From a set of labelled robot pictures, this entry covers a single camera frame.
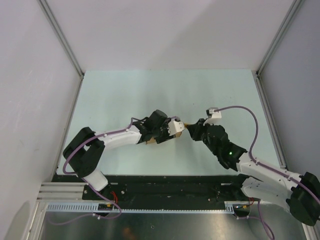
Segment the brown cardboard express box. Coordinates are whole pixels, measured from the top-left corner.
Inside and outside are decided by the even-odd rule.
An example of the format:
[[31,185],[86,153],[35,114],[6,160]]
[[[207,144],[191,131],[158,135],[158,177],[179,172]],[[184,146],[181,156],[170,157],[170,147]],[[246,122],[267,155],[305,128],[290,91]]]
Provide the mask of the brown cardboard express box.
[[[171,136],[171,137],[169,138],[169,140],[170,140],[170,139],[174,139],[174,138],[179,138],[181,135],[182,135],[182,133],[177,133],[177,134]],[[158,142],[156,141],[156,139],[155,139],[154,137],[152,137],[152,138],[151,138],[149,141],[147,141],[145,144],[146,144],[146,145],[150,145],[150,144],[157,144],[157,143],[158,143]]]

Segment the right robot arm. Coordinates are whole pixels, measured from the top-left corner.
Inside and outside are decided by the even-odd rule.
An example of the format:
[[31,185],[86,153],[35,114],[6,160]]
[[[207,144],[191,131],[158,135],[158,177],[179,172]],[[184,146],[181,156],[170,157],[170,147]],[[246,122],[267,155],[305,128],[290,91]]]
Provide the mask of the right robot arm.
[[245,178],[240,188],[245,196],[275,204],[307,226],[319,221],[320,181],[314,174],[291,172],[253,156],[231,142],[221,125],[207,124],[203,118],[185,127],[191,139],[203,142],[224,168]]

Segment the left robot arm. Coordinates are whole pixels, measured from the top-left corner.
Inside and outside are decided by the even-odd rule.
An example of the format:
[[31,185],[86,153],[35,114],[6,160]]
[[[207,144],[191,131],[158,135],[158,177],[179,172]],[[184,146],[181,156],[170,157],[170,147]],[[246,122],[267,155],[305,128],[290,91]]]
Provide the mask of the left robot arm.
[[151,140],[157,144],[171,140],[176,135],[170,132],[169,123],[178,120],[177,116],[168,117],[157,109],[142,119],[132,117],[128,126],[118,130],[98,133],[88,126],[84,127],[62,152],[65,159],[62,172],[76,175],[99,192],[109,184],[98,169],[103,152]]

